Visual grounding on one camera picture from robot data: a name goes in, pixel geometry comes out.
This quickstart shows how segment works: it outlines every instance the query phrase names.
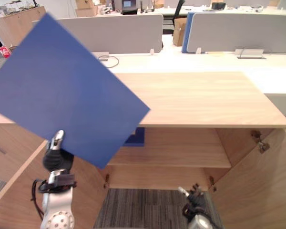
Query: office chair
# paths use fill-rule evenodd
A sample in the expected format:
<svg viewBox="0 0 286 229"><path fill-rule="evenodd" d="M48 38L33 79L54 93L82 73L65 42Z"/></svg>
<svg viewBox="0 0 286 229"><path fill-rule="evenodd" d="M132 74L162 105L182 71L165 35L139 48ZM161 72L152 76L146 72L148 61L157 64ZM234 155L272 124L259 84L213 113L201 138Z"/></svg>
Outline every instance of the office chair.
<svg viewBox="0 0 286 229"><path fill-rule="evenodd" d="M164 25L173 25L175 27L175 19L176 18L186 18L186 16L179 16L180 10L182 5L185 3L185 0L179 0L175 14L173 15L173 19L170 19L170 21L172 21L172 24L164 24ZM163 33L162 34L173 34L174 30L170 30L170 29L163 29Z"/></svg>

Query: blue board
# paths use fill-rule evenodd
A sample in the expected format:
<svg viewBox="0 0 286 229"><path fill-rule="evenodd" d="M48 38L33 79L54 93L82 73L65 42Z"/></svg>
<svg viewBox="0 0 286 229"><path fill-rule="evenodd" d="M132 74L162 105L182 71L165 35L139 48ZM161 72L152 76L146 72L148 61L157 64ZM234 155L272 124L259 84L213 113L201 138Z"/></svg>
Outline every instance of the blue board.
<svg viewBox="0 0 286 229"><path fill-rule="evenodd" d="M187 53L187 43L189 42L189 36L190 36L190 31L191 31L191 26L192 26L194 14L195 14L195 12L189 12L187 14L183 43L182 43L182 49L181 49L182 53Z"/></svg>
<svg viewBox="0 0 286 229"><path fill-rule="evenodd" d="M0 113L103 168L149 108L50 15L0 69Z"/></svg>

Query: office desk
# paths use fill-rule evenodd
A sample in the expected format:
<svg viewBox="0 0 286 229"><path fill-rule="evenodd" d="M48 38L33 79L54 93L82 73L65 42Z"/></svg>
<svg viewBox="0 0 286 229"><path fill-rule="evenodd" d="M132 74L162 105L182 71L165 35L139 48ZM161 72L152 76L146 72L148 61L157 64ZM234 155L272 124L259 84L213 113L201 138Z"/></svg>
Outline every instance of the office desk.
<svg viewBox="0 0 286 229"><path fill-rule="evenodd" d="M117 55L113 73L242 72L286 115L286 55L264 54L266 59L238 59L233 53L184 54L163 35L163 50L149 54ZM115 59L103 62L115 64Z"/></svg>
<svg viewBox="0 0 286 229"><path fill-rule="evenodd" d="M193 7L193 6L182 6L179 16L186 16L189 12L204 12L206 10L206 7ZM158 8L155 9L154 12L148 12L148 14L162 14L164 17L172 17L175 14L176 8ZM214 13L256 13L256 14L280 14L280 15L286 15L286 10L279 10L276 8L266 8L261 13L254 12L254 11L244 11L244 10L237 10L237 9L231 9L231 10L220 10L220 11L214 11ZM110 14L98 14L98 17L104 17L104 16L113 16L113 15L120 15L119 12L112 12Z"/></svg>

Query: wall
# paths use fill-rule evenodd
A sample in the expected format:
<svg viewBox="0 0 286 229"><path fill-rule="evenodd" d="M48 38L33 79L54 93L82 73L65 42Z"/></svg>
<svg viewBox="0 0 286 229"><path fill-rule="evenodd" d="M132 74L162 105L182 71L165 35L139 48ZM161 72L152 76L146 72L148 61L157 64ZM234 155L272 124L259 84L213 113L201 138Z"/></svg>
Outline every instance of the wall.
<svg viewBox="0 0 286 229"><path fill-rule="evenodd" d="M46 11L55 18L75 18L77 9L75 0L36 0L38 4L44 6Z"/></svg>

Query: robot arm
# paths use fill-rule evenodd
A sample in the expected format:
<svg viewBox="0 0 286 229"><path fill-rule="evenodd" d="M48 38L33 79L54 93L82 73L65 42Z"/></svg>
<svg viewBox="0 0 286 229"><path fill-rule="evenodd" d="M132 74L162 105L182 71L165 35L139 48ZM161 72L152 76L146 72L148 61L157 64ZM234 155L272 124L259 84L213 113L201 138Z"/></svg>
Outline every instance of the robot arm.
<svg viewBox="0 0 286 229"><path fill-rule="evenodd" d="M63 130L56 133L43 157L43 165L50 171L48 182L42 181L38 188L38 191L43 193L44 213L37 206L33 195L36 209L42 218L40 229L74 228L71 203L76 182L74 174L70 174L74 156L61 149L63 135Z"/></svg>
<svg viewBox="0 0 286 229"><path fill-rule="evenodd" d="M185 195L188 204L182 209L182 214L187 218L188 229L220 229L211 219L206 210L199 204L198 199L201 198L203 192L198 184L193 186L193 190L187 192L182 187L178 190Z"/></svg>

